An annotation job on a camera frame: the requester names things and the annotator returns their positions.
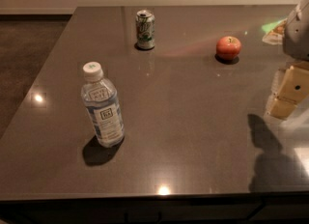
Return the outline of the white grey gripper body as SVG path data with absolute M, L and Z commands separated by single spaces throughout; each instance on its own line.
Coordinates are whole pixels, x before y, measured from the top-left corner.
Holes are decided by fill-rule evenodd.
M 309 60 L 309 0 L 301 0 L 288 15 L 283 51 L 297 60 Z

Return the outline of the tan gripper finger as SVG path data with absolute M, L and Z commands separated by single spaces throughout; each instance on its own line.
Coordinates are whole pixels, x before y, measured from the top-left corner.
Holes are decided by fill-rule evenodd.
M 309 62 L 292 63 L 275 73 L 266 112 L 271 117 L 286 120 L 308 96 Z

